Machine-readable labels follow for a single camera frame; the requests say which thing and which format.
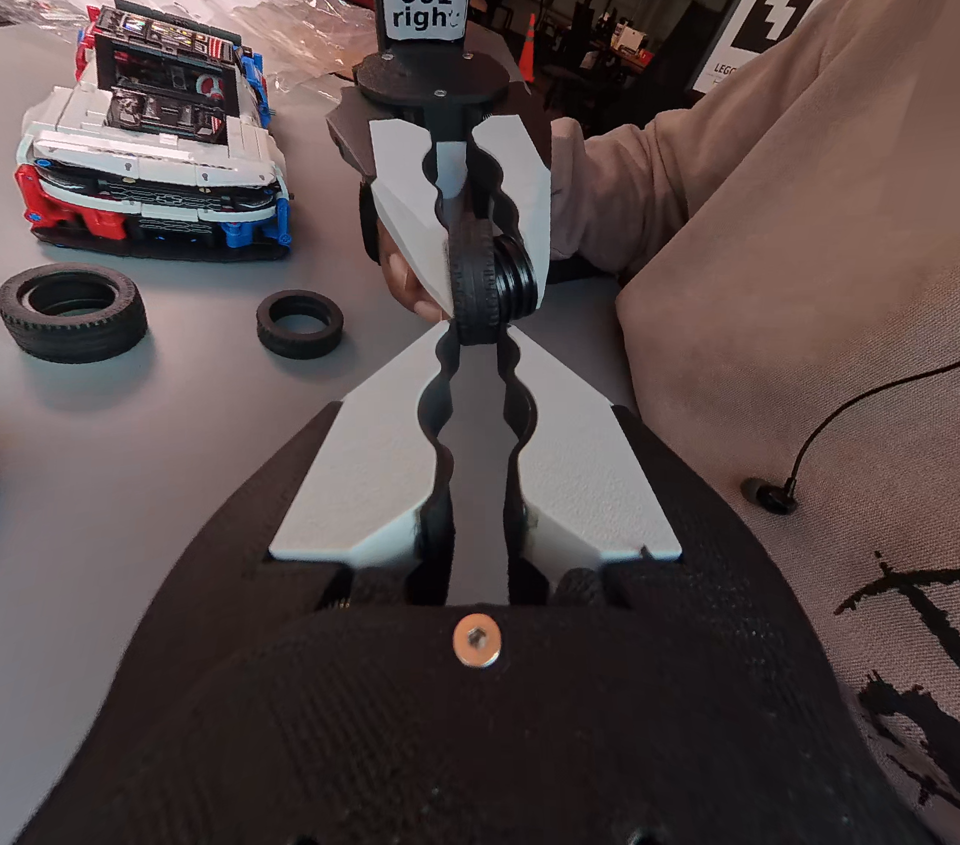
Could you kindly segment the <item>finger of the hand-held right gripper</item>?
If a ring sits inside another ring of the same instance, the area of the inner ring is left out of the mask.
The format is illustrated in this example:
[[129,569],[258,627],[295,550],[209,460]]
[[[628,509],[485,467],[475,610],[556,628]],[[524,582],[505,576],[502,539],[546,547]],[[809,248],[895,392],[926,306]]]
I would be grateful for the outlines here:
[[378,218],[419,284],[448,319],[454,317],[449,232],[438,218],[441,192],[427,178],[433,149],[429,131],[391,118],[368,124],[375,178],[371,185]]
[[550,263],[552,136],[543,114],[492,114],[473,127],[467,170],[492,202],[498,230],[525,253],[535,285]]

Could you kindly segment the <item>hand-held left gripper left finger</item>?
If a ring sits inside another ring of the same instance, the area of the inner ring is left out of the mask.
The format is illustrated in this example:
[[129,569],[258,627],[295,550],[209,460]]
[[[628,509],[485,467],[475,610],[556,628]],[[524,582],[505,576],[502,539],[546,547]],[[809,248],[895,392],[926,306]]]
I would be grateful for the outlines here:
[[456,327],[439,323],[342,399],[273,559],[361,570],[450,557],[453,460],[439,433],[457,369]]

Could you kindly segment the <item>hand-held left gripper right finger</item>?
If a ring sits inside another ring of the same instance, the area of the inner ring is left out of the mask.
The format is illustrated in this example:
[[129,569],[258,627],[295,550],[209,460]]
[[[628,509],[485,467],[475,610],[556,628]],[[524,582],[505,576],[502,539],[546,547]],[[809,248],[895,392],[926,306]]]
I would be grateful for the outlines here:
[[498,340],[510,453],[511,564],[548,583],[573,569],[674,562],[682,546],[605,395],[515,326]]

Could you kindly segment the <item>black toy wheel rim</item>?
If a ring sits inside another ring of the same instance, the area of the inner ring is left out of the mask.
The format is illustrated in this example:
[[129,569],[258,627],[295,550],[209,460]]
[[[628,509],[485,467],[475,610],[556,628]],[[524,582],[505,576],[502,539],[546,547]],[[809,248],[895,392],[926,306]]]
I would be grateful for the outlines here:
[[493,239],[499,322],[509,324],[538,308],[539,287],[532,260],[522,244],[506,234]]

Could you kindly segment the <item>black rubber toy tyre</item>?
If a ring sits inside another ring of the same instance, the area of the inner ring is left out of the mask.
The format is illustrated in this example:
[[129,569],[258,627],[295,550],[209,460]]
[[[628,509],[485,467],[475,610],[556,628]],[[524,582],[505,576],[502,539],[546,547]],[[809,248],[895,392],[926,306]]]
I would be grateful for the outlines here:
[[146,307],[127,275],[89,263],[54,263],[2,283],[2,324],[26,354],[61,364],[114,359],[147,335]]
[[[318,323],[310,331],[294,331],[282,325],[292,316]],[[277,291],[264,298],[256,311],[260,343],[283,359],[313,360],[333,352],[344,332],[344,315],[332,299],[306,289]]]
[[462,346],[494,344],[500,309],[493,225],[463,211],[448,236],[453,320]]

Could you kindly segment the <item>toy brick race car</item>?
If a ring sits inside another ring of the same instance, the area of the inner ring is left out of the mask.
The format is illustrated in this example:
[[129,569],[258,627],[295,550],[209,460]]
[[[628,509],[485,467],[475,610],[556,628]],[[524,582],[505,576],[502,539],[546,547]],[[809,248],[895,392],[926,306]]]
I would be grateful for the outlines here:
[[14,179],[32,235],[122,258],[288,257],[262,55],[234,32],[126,0],[86,10],[76,83],[23,120]]

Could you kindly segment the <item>person's right forearm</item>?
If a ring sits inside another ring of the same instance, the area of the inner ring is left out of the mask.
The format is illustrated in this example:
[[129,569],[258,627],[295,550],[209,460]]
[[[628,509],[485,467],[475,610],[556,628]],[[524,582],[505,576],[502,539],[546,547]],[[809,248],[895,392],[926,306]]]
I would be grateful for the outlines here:
[[550,259],[631,275],[724,186],[760,201],[861,132],[865,165],[894,124],[908,54],[946,0],[823,0],[782,42],[690,108],[591,138],[551,122]]

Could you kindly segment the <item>person's right hand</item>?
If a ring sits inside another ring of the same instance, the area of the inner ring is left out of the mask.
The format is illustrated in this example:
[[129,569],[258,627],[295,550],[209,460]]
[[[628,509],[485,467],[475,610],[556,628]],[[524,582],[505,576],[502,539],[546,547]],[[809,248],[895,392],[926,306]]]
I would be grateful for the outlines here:
[[450,314],[428,294],[402,255],[400,247],[379,219],[376,228],[379,265],[393,299],[407,311],[431,324],[449,321]]

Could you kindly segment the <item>person in beige hoodie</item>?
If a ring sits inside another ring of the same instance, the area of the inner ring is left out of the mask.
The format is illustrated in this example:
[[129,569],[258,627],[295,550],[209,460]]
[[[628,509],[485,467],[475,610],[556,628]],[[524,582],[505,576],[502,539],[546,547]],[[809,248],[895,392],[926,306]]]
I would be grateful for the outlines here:
[[748,203],[726,184],[620,299],[641,415],[743,513],[817,632],[870,750],[958,843],[958,371],[846,400],[958,359],[958,138],[855,139]]

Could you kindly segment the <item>black wired earphone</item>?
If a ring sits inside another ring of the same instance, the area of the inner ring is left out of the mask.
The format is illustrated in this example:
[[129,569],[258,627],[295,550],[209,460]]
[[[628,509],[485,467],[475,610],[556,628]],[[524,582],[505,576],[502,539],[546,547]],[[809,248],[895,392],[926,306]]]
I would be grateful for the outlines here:
[[933,369],[888,380],[843,401],[823,417],[809,432],[794,457],[789,474],[781,483],[759,477],[745,478],[740,485],[743,498],[751,505],[761,508],[774,516],[788,517],[794,514],[799,504],[796,497],[799,475],[807,453],[817,438],[840,416],[850,409],[867,402],[871,398],[882,395],[888,391],[910,384],[925,382],[930,379],[937,379],[951,372],[958,371],[958,369],[959,360],[956,359]]

